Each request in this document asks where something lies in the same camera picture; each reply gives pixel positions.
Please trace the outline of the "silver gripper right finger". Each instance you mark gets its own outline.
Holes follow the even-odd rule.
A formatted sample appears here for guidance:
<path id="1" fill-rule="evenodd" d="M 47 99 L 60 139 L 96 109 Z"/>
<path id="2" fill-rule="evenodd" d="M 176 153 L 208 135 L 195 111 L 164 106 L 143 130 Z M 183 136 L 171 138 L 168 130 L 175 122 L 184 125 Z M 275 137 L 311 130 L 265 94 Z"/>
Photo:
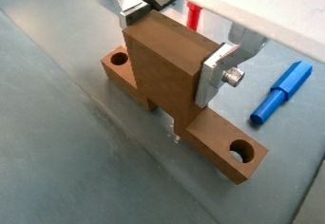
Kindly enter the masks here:
<path id="1" fill-rule="evenodd" d="M 251 59 L 267 42 L 267 38 L 239 24 L 231 24 L 229 42 L 208 56 L 200 65 L 195 104 L 204 107 L 215 96 L 219 87 L 229 84 L 237 87 L 245 72 L 238 65 Z"/>

